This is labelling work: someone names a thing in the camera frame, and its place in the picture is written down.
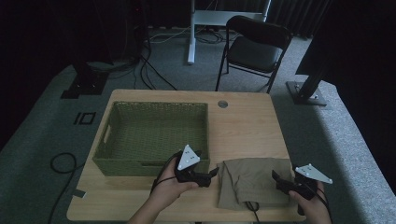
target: brown cloth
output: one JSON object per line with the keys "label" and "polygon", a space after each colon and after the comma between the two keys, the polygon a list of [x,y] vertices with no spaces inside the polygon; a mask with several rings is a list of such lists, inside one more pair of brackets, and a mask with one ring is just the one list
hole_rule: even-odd
{"label": "brown cloth", "polygon": [[275,170],[283,179],[291,180],[289,159],[245,158],[224,161],[218,167],[219,208],[246,210],[245,202],[260,207],[289,204],[289,196],[276,189],[272,178]]}

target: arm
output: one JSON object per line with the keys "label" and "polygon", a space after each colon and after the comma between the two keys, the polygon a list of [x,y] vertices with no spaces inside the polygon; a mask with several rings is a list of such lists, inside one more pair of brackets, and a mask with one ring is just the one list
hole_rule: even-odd
{"label": "arm", "polygon": [[[324,194],[320,189],[324,192],[323,183],[318,181],[318,195],[324,199]],[[329,211],[317,196],[308,201],[293,190],[289,191],[289,195],[304,209],[306,219],[310,224],[332,224]]]}
{"label": "arm", "polygon": [[[158,182],[175,176],[175,164],[176,158],[172,159],[171,163],[163,171]],[[198,184],[194,182],[178,183],[175,178],[161,182],[151,192],[146,202],[129,219],[128,224],[153,223],[160,212],[180,197],[181,193],[195,188],[198,188]]]}

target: wooden table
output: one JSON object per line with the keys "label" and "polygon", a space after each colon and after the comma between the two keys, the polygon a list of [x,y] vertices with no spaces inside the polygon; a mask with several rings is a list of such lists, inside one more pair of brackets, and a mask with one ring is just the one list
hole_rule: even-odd
{"label": "wooden table", "polygon": [[[289,154],[280,131],[271,97],[265,93],[209,91],[113,91],[108,105],[126,102],[208,103],[209,169],[222,161],[240,158],[282,158]],[[227,102],[226,108],[218,106]],[[109,113],[107,106],[103,118]],[[92,156],[104,128],[102,120],[93,141],[77,189],[86,196],[74,196],[67,212],[71,220],[127,220],[149,196],[154,177],[104,176]],[[249,211],[217,208],[219,179],[209,188],[187,191],[158,216],[159,221],[254,221]],[[297,205],[262,209],[260,221],[299,221]]]}

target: green wicker basket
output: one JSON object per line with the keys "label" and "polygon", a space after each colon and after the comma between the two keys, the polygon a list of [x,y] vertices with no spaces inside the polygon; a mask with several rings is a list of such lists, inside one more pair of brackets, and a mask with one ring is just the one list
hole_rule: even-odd
{"label": "green wicker basket", "polygon": [[196,172],[207,173],[207,104],[114,102],[93,161],[104,175],[156,176],[174,153],[200,150]]}

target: white table leg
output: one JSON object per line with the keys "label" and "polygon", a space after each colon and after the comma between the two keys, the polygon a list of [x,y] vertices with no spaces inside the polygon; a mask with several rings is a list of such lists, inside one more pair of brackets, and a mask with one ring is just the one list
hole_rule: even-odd
{"label": "white table leg", "polygon": [[191,36],[190,36],[190,47],[189,47],[189,64],[194,64],[195,58],[195,0],[191,0]]}

